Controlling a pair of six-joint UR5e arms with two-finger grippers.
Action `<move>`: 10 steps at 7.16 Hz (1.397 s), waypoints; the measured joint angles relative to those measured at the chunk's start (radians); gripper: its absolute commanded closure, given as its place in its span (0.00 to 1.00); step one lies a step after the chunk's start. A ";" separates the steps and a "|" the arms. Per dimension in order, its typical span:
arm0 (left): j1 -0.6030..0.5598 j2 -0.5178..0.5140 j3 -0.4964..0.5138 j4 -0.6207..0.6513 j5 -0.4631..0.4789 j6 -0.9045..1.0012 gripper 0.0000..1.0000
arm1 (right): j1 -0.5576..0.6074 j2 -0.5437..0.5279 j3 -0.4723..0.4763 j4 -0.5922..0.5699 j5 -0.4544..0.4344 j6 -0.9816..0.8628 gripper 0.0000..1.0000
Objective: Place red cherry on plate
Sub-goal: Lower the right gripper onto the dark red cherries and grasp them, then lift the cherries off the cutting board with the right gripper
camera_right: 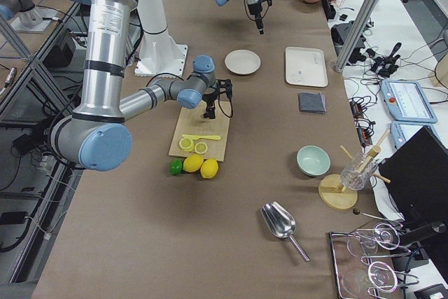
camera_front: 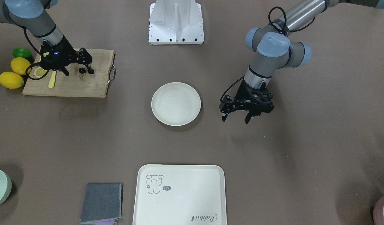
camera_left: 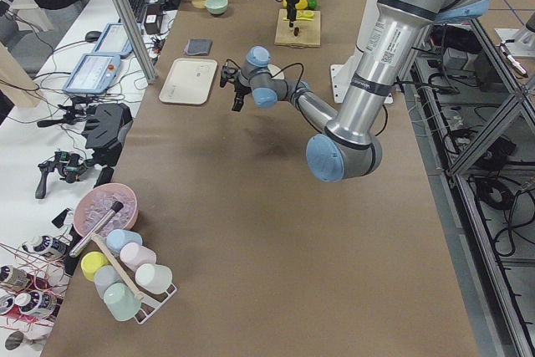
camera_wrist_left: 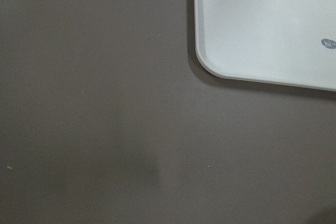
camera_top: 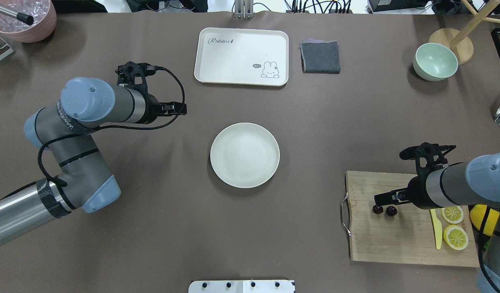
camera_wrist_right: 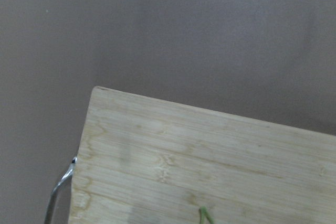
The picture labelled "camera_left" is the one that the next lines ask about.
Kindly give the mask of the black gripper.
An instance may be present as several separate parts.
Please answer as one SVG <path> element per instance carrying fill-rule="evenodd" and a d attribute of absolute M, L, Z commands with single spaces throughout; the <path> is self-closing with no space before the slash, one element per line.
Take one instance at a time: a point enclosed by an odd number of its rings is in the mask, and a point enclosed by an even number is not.
<path fill-rule="evenodd" d="M 297 10 L 296 6 L 299 2 L 299 0 L 285 0 L 286 1 L 286 9 L 287 9 L 287 20 L 289 27 L 293 27 L 293 22 L 296 21 L 297 17 Z"/>
<path fill-rule="evenodd" d="M 251 88 L 243 84 L 240 79 L 234 79 L 233 82 L 235 99 L 233 100 L 232 111 L 240 112 L 242 105 L 246 103 L 246 95 L 251 93 Z"/>

